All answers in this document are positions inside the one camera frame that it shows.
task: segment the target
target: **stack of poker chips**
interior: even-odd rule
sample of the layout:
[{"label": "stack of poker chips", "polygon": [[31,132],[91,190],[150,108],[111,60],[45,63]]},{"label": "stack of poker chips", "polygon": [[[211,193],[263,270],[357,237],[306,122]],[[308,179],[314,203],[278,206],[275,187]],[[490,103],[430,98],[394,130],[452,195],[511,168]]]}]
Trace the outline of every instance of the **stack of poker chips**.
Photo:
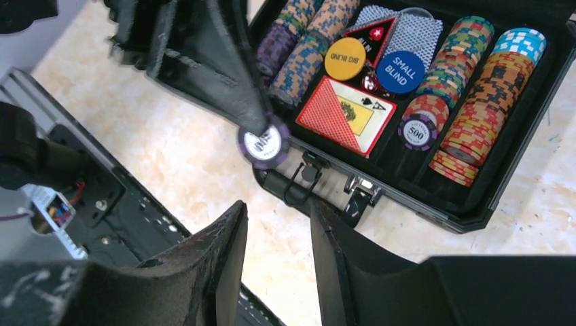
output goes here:
[{"label": "stack of poker chips", "polygon": [[450,110],[448,105],[440,97],[432,94],[417,96],[404,111],[404,117],[413,114],[427,116],[433,123],[437,133],[441,133],[448,121]]},{"label": "stack of poker chips", "polygon": [[455,183],[470,187],[478,175],[478,168],[460,161],[444,151],[437,151],[429,167]]},{"label": "stack of poker chips", "polygon": [[310,82],[320,71],[328,47],[344,30],[360,0],[324,0],[294,51],[270,85],[269,92],[284,103],[300,103]]},{"label": "stack of poker chips", "polygon": [[257,67],[267,84],[294,50],[323,0],[289,0],[256,50]]},{"label": "stack of poker chips", "polygon": [[398,128],[404,145],[412,151],[428,151],[448,121],[450,110],[432,94],[417,96],[406,108]]},{"label": "stack of poker chips", "polygon": [[452,27],[399,125],[408,149],[432,147],[493,35],[492,23],[478,16],[461,18]]},{"label": "stack of poker chips", "polygon": [[[443,156],[450,155],[456,165],[467,166],[468,172],[484,164],[545,49],[546,38],[534,29],[512,29],[498,39],[442,141]],[[463,180],[461,184],[468,187],[475,177],[475,173],[454,177],[453,169],[447,175],[445,169],[432,165],[438,173],[453,181]]]},{"label": "stack of poker chips", "polygon": [[434,94],[452,110],[494,35],[494,26],[478,16],[461,18],[450,30],[416,95]]}]

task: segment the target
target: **blue poker chip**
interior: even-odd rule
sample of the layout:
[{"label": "blue poker chip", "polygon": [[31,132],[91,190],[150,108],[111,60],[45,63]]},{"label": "blue poker chip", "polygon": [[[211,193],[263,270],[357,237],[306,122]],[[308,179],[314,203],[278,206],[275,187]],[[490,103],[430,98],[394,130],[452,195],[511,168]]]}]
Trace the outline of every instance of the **blue poker chip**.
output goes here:
[{"label": "blue poker chip", "polygon": [[393,94],[407,94],[415,90],[426,73],[422,59],[409,51],[388,54],[378,64],[376,77],[380,85]]},{"label": "blue poker chip", "polygon": [[503,36],[508,36],[509,34],[517,34],[517,35],[526,35],[527,37],[535,37],[544,43],[544,47],[547,45],[546,36],[543,33],[535,30],[529,29],[526,27],[520,27],[517,29],[511,29],[509,31],[504,32]]},{"label": "blue poker chip", "polygon": [[517,52],[529,57],[534,64],[537,64],[546,46],[544,34],[535,29],[517,28],[504,32],[498,38],[493,53]]},{"label": "blue poker chip", "polygon": [[272,170],[288,158],[290,130],[280,118],[268,114],[270,127],[257,137],[242,128],[238,130],[238,146],[242,155],[258,170]]},{"label": "blue poker chip", "polygon": [[412,151],[428,151],[438,138],[438,130],[428,116],[414,113],[402,118],[398,137]]},{"label": "blue poker chip", "polygon": [[537,43],[532,39],[523,39],[519,42],[503,41],[494,47],[492,53],[499,52],[517,52],[530,58],[530,60],[537,64],[542,57],[541,43]]}]

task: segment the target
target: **orange poker chip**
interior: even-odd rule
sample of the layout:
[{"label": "orange poker chip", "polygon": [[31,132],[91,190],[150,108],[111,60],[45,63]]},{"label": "orange poker chip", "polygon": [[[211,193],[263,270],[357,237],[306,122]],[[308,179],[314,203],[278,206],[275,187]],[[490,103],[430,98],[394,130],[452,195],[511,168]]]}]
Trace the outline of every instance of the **orange poker chip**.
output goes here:
[{"label": "orange poker chip", "polygon": [[513,65],[521,68],[530,75],[535,68],[534,62],[527,56],[519,52],[497,52],[488,57],[485,66],[490,65]]},{"label": "orange poker chip", "polygon": [[499,101],[494,101],[494,98],[486,98],[486,96],[482,96],[477,98],[468,98],[466,104],[472,103],[475,107],[483,107],[483,111],[490,109],[492,111],[500,112],[504,119],[506,119],[514,102],[511,99],[505,98],[500,98]]},{"label": "orange poker chip", "polygon": [[449,168],[438,164],[435,161],[431,161],[429,167],[434,170],[435,172],[439,173],[441,176],[446,177],[449,180],[452,180],[455,183],[463,185],[465,187],[470,187],[474,182],[473,179],[466,178],[463,175],[460,175]]},{"label": "orange poker chip", "polygon": [[506,69],[507,72],[510,72],[510,71],[516,72],[518,75],[521,75],[524,78],[524,85],[526,84],[526,81],[528,80],[528,78],[531,75],[531,73],[528,72],[525,68],[518,67],[514,63],[511,63],[511,62],[488,63],[482,67],[482,75],[485,75],[486,71],[488,71],[488,70],[493,71],[495,69]]},{"label": "orange poker chip", "polygon": [[528,80],[521,72],[507,66],[484,67],[479,79],[483,78],[490,78],[491,81],[496,82],[503,81],[502,84],[513,88],[513,91],[516,93],[516,98],[518,98],[519,93],[524,89],[524,85],[526,85],[526,81]]},{"label": "orange poker chip", "polygon": [[438,164],[445,166],[450,170],[453,170],[454,172],[470,179],[474,179],[476,178],[476,175],[478,175],[478,168],[466,162],[462,162],[442,150],[436,151],[432,161],[435,161]]},{"label": "orange poker chip", "polygon": [[474,113],[478,116],[494,121],[497,126],[503,126],[507,117],[506,114],[500,111],[498,107],[494,107],[494,105],[482,102],[464,103],[464,105],[462,105],[460,108],[459,113]]},{"label": "orange poker chip", "polygon": [[490,136],[488,133],[482,132],[480,129],[454,125],[450,127],[450,130],[446,134],[446,139],[456,139],[458,141],[469,142],[470,145],[478,146],[474,148],[482,150],[482,153],[484,153],[484,150],[490,151],[490,148],[492,148],[496,141],[494,137]]},{"label": "orange poker chip", "polygon": [[486,159],[468,147],[447,140],[442,141],[442,149],[451,156],[474,166],[483,165]]},{"label": "orange poker chip", "polygon": [[449,138],[445,140],[450,143],[466,147],[470,151],[476,153],[477,157],[479,157],[481,160],[486,159],[486,156],[488,156],[488,153],[490,152],[491,146],[487,146],[483,142],[477,141],[471,137],[460,136],[459,138]]},{"label": "orange poker chip", "polygon": [[480,98],[484,100],[498,101],[499,103],[513,104],[520,91],[516,90],[512,83],[496,78],[480,78],[474,83],[474,93],[467,97],[467,101]]},{"label": "orange poker chip", "polygon": [[474,130],[480,130],[483,134],[488,134],[488,136],[496,139],[499,134],[499,130],[491,126],[490,124],[474,122],[467,119],[456,118],[452,122],[451,128],[463,128],[464,130],[470,128]]}]

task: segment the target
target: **playing card deck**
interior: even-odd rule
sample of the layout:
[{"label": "playing card deck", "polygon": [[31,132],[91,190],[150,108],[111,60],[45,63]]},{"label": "playing card deck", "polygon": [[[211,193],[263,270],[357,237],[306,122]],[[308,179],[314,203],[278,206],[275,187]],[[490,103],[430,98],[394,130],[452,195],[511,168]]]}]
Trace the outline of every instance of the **playing card deck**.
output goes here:
[{"label": "playing card deck", "polygon": [[296,122],[368,157],[396,104],[324,77]]}]

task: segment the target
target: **yellow big blind button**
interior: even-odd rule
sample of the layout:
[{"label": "yellow big blind button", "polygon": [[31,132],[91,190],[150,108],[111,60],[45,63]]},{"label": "yellow big blind button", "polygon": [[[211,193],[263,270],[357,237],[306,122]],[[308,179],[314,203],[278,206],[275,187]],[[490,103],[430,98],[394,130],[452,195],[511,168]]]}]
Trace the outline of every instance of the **yellow big blind button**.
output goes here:
[{"label": "yellow big blind button", "polygon": [[345,37],[334,43],[324,59],[328,75],[345,81],[356,77],[366,62],[366,50],[358,39]]}]

